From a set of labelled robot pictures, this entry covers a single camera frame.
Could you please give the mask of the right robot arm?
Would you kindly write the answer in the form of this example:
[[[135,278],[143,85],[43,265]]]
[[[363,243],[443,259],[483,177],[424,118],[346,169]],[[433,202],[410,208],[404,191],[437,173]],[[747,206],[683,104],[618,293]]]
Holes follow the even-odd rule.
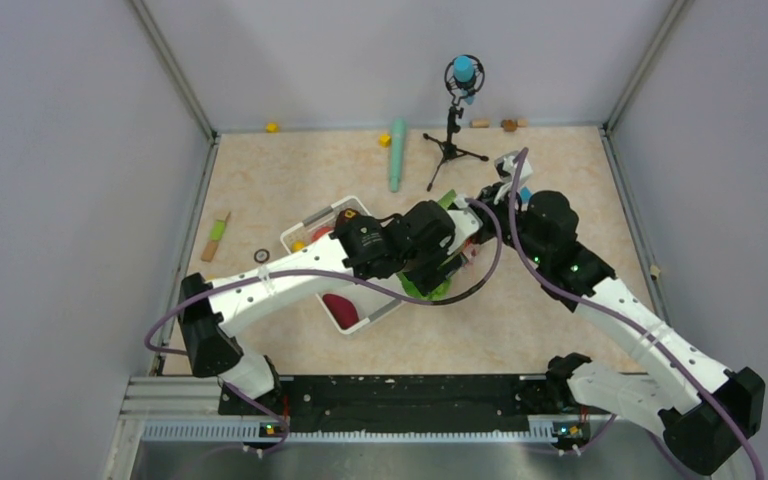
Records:
[[[686,469],[715,478],[743,452],[757,479],[766,476],[750,443],[758,432],[766,384],[750,367],[735,370],[703,353],[644,306],[601,257],[577,237],[579,217],[558,191],[523,202],[496,183],[476,201],[491,233],[519,255],[543,290],[607,335],[644,370],[618,373],[569,354],[550,363],[549,404],[580,404],[617,415],[658,437]]]

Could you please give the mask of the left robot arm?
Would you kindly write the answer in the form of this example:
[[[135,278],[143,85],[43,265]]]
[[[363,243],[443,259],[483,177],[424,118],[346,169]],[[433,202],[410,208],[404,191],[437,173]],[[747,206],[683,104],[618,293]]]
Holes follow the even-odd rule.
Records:
[[[200,273],[185,277],[177,319],[192,375],[230,382],[257,413],[274,410],[281,397],[278,375],[238,335],[277,310],[342,284],[376,289],[403,275],[427,295],[450,277],[451,260],[481,226],[471,208],[447,209],[432,200],[384,219],[345,209],[329,233],[295,253],[219,280]]]

